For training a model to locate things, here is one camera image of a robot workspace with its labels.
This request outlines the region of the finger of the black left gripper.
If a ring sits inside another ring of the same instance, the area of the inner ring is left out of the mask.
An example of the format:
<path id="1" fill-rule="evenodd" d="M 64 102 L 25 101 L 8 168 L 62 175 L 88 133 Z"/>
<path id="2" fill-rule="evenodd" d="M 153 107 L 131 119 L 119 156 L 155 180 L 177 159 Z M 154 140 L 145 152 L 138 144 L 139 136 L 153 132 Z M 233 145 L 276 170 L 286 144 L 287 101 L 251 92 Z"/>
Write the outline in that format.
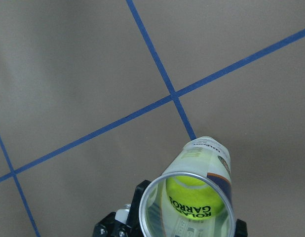
<path id="1" fill-rule="evenodd" d="M 109 213 L 93 229 L 94 237 L 142 237 L 139 206 L 144 191 L 151 182 L 144 180 L 136 186 L 132 202 Z"/>
<path id="2" fill-rule="evenodd" d="M 248 237 L 247 223 L 237 219 L 234 237 Z"/>

